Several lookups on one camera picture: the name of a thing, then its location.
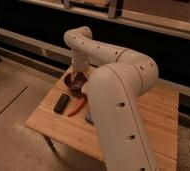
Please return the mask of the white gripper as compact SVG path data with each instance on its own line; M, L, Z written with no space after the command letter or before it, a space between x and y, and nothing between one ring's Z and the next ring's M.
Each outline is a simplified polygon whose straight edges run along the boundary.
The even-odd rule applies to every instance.
M90 64L87 56L75 53L72 57L72 67L75 71L71 72L71 81L75 82L77 73L87 71L89 66Z

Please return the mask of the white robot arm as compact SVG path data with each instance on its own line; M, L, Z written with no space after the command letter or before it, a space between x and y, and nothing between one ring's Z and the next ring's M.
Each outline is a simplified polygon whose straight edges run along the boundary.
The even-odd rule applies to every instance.
M158 79L156 62L135 50L93 40L86 26L66 31L64 42L72 50L74 71L87 71L90 59L101 63L84 91L107 171L158 171L137 106L138 97Z

